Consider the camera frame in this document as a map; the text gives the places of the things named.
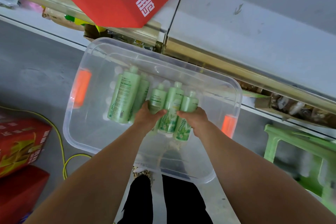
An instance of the clear plastic storage box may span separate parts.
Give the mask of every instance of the clear plastic storage box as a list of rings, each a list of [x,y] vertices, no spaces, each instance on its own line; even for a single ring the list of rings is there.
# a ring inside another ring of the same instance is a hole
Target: clear plastic storage box
[[[185,94],[196,91],[199,106],[209,120],[233,135],[242,101],[241,88],[234,79],[137,46],[100,38],[85,51],[66,109],[63,132],[72,146],[95,154],[130,127],[107,118],[118,74],[130,65],[148,73],[148,98],[160,82],[166,91],[175,81],[182,82]],[[147,134],[135,165],[194,183],[207,183],[216,177],[201,141],[192,131],[183,143],[160,133]]]

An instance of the hand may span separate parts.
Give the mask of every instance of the hand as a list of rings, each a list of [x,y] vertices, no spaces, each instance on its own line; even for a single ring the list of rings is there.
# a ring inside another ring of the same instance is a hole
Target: hand
[[[149,101],[145,101],[141,109],[137,112],[134,119],[134,125],[139,125],[146,129],[146,132],[154,128],[156,122],[166,114],[167,110],[158,111],[156,114],[151,114],[148,109]]]
[[[199,137],[199,130],[209,122],[208,116],[201,107],[197,107],[194,112],[177,111],[178,116],[187,120],[188,124],[194,129],[195,136]]]

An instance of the person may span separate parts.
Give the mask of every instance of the person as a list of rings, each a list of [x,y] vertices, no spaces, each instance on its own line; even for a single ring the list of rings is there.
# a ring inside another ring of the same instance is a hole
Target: person
[[[151,114],[145,102],[134,124],[70,175],[25,224],[112,224],[141,141],[165,113]],[[294,179],[227,137],[208,120],[202,108],[177,114],[187,120],[203,143],[242,224],[336,223],[336,216]],[[121,224],[153,221],[148,171],[135,173]],[[163,176],[163,186],[167,223],[212,223],[194,184]]]

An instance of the green plastic stool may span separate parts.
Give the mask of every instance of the green plastic stool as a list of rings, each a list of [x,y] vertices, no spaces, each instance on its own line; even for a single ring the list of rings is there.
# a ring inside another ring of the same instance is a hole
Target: green plastic stool
[[[332,199],[333,187],[336,185],[336,144],[308,133],[284,130],[269,124],[265,126],[265,131],[268,133],[268,142],[264,158],[272,163],[280,140],[313,154],[309,176],[301,176],[298,183],[306,190],[321,197],[321,203],[336,214],[336,205]],[[325,185],[322,186],[319,177],[324,160],[328,162],[328,171],[325,177]]]

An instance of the green bottle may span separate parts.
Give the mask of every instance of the green bottle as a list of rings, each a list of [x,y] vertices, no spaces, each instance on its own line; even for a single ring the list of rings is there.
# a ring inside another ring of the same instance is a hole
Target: green bottle
[[[122,124],[128,123],[141,79],[137,72],[138,68],[136,66],[131,66],[129,72],[124,72],[112,110],[111,120]]]
[[[170,87],[164,109],[167,113],[162,117],[159,130],[164,133],[174,133],[175,125],[177,122],[177,114],[181,107],[184,91],[181,89],[182,83],[175,82],[174,87]]]
[[[157,89],[153,89],[152,91],[149,99],[149,111],[151,114],[156,114],[158,111],[162,110],[165,105],[167,92],[164,91],[164,87],[165,86],[162,83],[159,83]],[[156,122],[152,132],[157,132],[160,121],[161,119]]]
[[[139,89],[135,96],[134,104],[131,109],[130,120],[129,120],[130,123],[134,122],[135,115],[140,110],[143,103],[146,101],[146,97],[147,97],[147,93],[149,89],[149,81],[147,81],[146,78],[147,78],[147,74],[141,73],[141,81],[139,84]]]
[[[107,118],[109,118],[109,119],[111,119],[111,117],[112,117],[112,111],[113,111],[113,107],[116,103],[116,98],[117,98],[117,94],[118,94],[118,91],[119,91],[119,87],[120,87],[122,77],[123,77],[122,73],[118,74],[117,82],[115,84],[114,92],[113,92],[113,95],[112,95],[112,101],[111,101],[110,108],[108,109],[108,113],[107,113]]]
[[[189,96],[184,96],[181,104],[181,111],[194,112],[198,106],[198,99],[196,98],[196,92],[190,91]],[[186,119],[178,117],[176,128],[173,137],[177,140],[187,141],[191,131],[191,126],[187,123]]]

